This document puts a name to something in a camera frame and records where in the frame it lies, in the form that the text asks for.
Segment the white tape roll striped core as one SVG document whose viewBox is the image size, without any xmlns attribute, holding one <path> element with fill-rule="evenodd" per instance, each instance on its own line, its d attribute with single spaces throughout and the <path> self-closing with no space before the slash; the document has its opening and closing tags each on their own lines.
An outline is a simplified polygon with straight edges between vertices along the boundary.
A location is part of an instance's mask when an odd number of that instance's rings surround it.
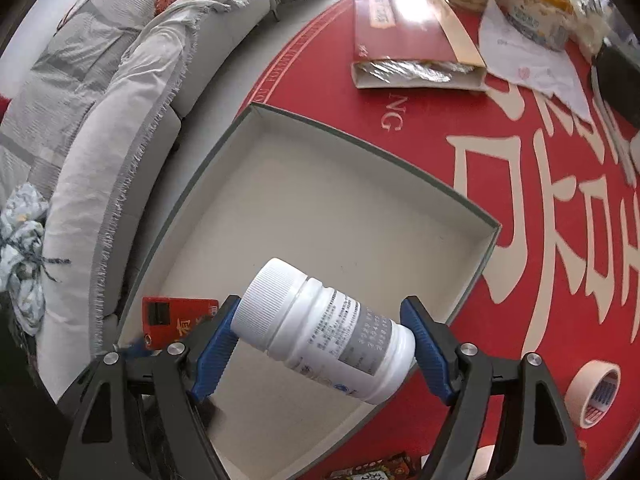
<svg viewBox="0 0 640 480">
<path fill-rule="evenodd" d="M 568 386 L 564 403 L 570 420 L 582 429 L 596 426 L 614 403 L 622 372 L 617 364 L 599 360 L 585 363 Z"/>
</svg>

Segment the red card box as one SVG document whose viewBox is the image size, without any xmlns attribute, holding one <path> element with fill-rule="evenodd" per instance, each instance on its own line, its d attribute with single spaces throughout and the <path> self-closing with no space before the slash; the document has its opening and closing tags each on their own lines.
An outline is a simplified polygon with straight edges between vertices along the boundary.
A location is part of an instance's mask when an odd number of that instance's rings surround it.
<svg viewBox="0 0 640 480">
<path fill-rule="evenodd" d="M 216 299 L 151 297 L 142 298 L 142 330 L 145 348 L 162 350 L 183 339 L 204 318 L 219 309 Z"/>
</svg>

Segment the mahjong pattern card box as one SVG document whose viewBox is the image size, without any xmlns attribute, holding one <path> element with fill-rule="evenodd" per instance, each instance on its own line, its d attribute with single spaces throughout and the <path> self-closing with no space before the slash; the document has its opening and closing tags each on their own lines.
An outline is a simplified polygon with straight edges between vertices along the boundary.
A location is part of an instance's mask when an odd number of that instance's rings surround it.
<svg viewBox="0 0 640 480">
<path fill-rule="evenodd" d="M 416 466 L 405 452 L 357 466 L 334 470 L 328 480 L 407 480 L 416 476 Z"/>
</svg>

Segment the white pill bottle grey label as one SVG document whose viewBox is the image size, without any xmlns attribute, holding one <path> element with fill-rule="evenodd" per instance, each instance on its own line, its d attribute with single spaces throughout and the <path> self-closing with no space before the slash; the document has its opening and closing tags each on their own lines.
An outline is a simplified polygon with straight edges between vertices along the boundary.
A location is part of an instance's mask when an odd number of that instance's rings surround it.
<svg viewBox="0 0 640 480">
<path fill-rule="evenodd" d="M 416 350 L 407 327 L 278 258 L 248 285 L 231 330 L 289 370 L 372 405 L 404 383 Z"/>
</svg>

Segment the round red rug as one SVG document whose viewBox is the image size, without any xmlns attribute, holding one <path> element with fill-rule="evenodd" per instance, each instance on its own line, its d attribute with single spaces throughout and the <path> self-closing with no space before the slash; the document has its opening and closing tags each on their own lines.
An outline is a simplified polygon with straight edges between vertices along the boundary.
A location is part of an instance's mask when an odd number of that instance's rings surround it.
<svg viewBox="0 0 640 480">
<path fill-rule="evenodd" d="M 600 118 L 491 79 L 487 93 L 357 89 L 352 3 L 314 12 L 248 99 L 339 128 L 434 174 L 501 226 L 452 329 L 484 352 L 541 354 L 560 389 L 587 362 L 620 368 L 612 408 L 579 431 L 591 479 L 636 478 L 639 191 Z"/>
</svg>

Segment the floral cloth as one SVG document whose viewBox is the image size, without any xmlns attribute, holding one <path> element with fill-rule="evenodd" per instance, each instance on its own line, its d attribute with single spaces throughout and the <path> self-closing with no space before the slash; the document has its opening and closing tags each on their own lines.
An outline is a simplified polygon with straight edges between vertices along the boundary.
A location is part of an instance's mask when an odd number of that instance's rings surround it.
<svg viewBox="0 0 640 480">
<path fill-rule="evenodd" d="M 70 259 L 42 253 L 49 207 L 26 182 L 14 188 L 1 209 L 1 292 L 8 294 L 18 326 L 32 337 L 40 331 L 46 310 L 43 279 L 56 282 L 49 266 L 70 264 Z"/>
</svg>

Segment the grey cardboard box tray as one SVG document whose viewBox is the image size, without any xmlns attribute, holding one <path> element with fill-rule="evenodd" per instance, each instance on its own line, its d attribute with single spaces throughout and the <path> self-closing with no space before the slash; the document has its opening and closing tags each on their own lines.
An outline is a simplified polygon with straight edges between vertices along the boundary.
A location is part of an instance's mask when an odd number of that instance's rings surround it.
<svg viewBox="0 0 640 480">
<path fill-rule="evenodd" d="M 141 336 L 143 297 L 241 300 L 272 258 L 398 324 L 409 296 L 447 322 L 499 232 L 494 218 L 430 174 L 320 122 L 253 104 L 206 156 L 158 232 L 127 298 L 119 340 Z M 298 476 L 376 407 L 239 338 L 209 398 L 217 409 L 209 442 L 245 479 Z"/>
</svg>

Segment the grey fabric sofa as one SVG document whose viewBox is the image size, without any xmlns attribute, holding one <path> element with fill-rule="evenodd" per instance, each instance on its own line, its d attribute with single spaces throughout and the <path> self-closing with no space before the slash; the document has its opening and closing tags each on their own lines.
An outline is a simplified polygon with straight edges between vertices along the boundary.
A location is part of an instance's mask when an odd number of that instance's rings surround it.
<svg viewBox="0 0 640 480">
<path fill-rule="evenodd" d="M 122 280 L 155 181 L 209 81 L 276 0 L 77 0 L 1 122 L 1 209 L 49 202 L 35 369 L 59 399 L 116 339 Z"/>
</svg>

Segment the black radio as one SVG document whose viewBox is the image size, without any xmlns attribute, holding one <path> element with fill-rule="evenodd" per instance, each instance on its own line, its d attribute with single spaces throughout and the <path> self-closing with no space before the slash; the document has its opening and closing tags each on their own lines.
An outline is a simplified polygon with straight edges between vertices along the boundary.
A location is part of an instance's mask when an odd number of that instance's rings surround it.
<svg viewBox="0 0 640 480">
<path fill-rule="evenodd" d="M 594 58 L 600 95 L 634 127 L 639 127 L 639 62 L 628 49 L 604 42 Z"/>
</svg>

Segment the white paper sheet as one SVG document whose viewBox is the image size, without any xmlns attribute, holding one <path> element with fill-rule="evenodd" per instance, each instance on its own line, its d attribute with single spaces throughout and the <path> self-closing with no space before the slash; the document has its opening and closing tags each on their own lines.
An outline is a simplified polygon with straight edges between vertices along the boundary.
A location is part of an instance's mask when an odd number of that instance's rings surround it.
<svg viewBox="0 0 640 480">
<path fill-rule="evenodd" d="M 565 51 L 546 49 L 518 32 L 495 0 L 487 0 L 478 30 L 480 55 L 492 76 L 554 96 L 584 122 L 592 122 L 577 70 Z"/>
</svg>

